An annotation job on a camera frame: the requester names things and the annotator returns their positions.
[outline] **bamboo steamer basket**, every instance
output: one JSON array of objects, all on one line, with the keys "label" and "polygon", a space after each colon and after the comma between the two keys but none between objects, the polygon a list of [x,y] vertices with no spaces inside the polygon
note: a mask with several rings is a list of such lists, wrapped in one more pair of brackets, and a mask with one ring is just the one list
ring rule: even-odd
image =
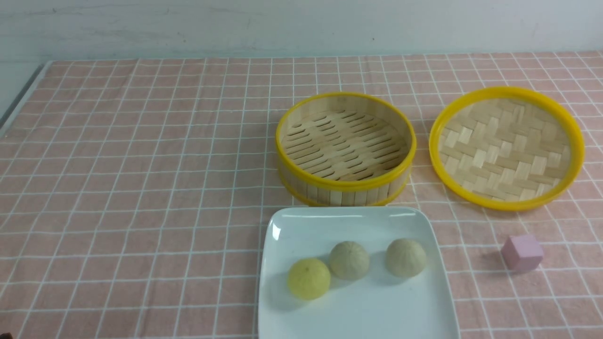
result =
[{"label": "bamboo steamer basket", "polygon": [[381,206],[405,187],[417,140],[388,102],[359,93],[308,98],[276,130],[278,170],[287,190],[310,206]]},{"label": "bamboo steamer basket", "polygon": [[584,140],[572,115],[531,90],[469,93],[437,118],[429,137],[435,172],[468,201],[502,211],[549,203],[575,180]]}]

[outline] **grid pattern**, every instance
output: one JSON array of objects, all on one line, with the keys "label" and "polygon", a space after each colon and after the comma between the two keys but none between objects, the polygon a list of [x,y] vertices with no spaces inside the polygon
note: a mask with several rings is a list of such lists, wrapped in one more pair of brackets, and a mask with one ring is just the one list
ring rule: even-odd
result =
[{"label": "grid pattern", "polygon": [[[418,152],[394,204],[432,221],[463,339],[603,338],[600,52],[54,62],[0,141],[0,332],[17,338],[257,338],[270,216],[301,205],[274,168],[294,103],[391,101]],[[557,201],[486,211],[433,172],[428,131],[462,93],[512,85],[576,116],[584,170]],[[505,270],[510,235],[545,260]]]}]

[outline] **pink wooden block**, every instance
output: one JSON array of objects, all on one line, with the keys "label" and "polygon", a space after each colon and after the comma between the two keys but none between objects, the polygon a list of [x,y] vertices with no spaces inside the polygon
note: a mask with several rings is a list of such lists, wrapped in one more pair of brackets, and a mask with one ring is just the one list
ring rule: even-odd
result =
[{"label": "pink wooden block", "polygon": [[544,255],[538,240],[531,234],[509,237],[500,252],[507,267],[514,271],[535,270]]}]

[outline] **woven bamboo lid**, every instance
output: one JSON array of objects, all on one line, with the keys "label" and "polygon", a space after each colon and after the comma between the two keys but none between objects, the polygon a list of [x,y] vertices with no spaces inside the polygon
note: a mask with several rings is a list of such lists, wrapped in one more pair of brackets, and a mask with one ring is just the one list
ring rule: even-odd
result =
[{"label": "woven bamboo lid", "polygon": [[451,190],[508,211],[558,197],[584,159],[570,113],[544,95],[513,87],[456,100],[436,120],[429,148],[436,173]]}]

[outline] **white wall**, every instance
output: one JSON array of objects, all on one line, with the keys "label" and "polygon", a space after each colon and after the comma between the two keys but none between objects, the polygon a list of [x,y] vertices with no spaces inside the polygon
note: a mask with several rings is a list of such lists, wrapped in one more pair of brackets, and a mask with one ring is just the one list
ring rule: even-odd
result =
[{"label": "white wall", "polygon": [[601,0],[0,0],[0,60],[601,48]]}]

